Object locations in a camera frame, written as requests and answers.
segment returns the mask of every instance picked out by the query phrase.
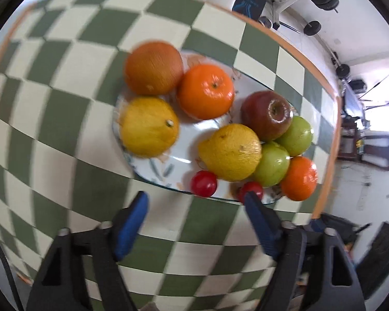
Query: orange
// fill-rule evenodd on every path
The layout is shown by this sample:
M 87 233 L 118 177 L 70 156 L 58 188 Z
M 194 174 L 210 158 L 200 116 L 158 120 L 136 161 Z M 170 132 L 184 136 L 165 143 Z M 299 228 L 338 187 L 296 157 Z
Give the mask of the orange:
M 179 51 L 171 44 L 150 41 L 139 45 L 128 56 L 124 78 L 129 88 L 138 95 L 167 94 L 180 82 L 184 74 Z
M 313 194 L 317 185 L 317 168 L 306 157 L 294 157 L 287 174 L 280 182 L 282 192 L 293 201 L 304 201 Z
M 224 115 L 231 108 L 234 96 L 231 78 L 211 64 L 195 65 L 186 72 L 176 94 L 183 111 L 200 120 Z

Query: cherry tomato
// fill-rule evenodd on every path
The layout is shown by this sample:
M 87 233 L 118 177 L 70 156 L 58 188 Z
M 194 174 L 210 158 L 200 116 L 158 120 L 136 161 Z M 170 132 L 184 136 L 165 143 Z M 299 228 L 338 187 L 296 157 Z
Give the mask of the cherry tomato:
M 217 187 L 216 175 L 208 171 L 198 171 L 190 181 L 190 191 L 197 196 L 212 196 Z
M 255 192 L 255 194 L 260 200 L 262 199 L 262 195 L 264 194 L 264 190 L 259 182 L 249 181 L 239 189 L 237 195 L 238 201 L 244 203 L 245 194 L 248 192 Z

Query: lemon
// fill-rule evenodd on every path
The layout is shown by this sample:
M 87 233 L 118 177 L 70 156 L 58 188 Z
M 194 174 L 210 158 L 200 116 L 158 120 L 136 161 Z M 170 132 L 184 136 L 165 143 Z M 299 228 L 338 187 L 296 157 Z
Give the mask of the lemon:
M 199 156 L 207 169 L 223 180 L 250 176 L 261 159 L 261 143 L 249 127 L 229 124 L 199 143 Z
M 171 106 L 160 98 L 135 98 L 120 121 L 124 146 L 142 158 L 159 156 L 179 136 L 179 119 Z

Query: checkered tablecloth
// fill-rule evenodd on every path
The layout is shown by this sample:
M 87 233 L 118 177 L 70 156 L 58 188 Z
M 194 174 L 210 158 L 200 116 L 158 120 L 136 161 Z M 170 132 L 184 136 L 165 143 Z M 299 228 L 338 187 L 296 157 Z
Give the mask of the checkered tablecloth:
M 17 28 L 0 62 L 0 240 L 11 263 L 35 277 L 65 226 L 110 220 L 135 193 L 150 212 L 119 268 L 141 307 L 241 311 L 264 292 L 274 263 L 243 206 L 159 188 L 129 169 L 112 112 L 132 47 L 162 39 L 210 56 L 285 96 L 315 130 L 306 156 L 319 184 L 304 202 L 280 199 L 280 217 L 310 218 L 324 178 L 334 100 L 286 49 L 234 15 L 195 0 L 46 0 Z M 87 283 L 102 310 L 90 259 Z

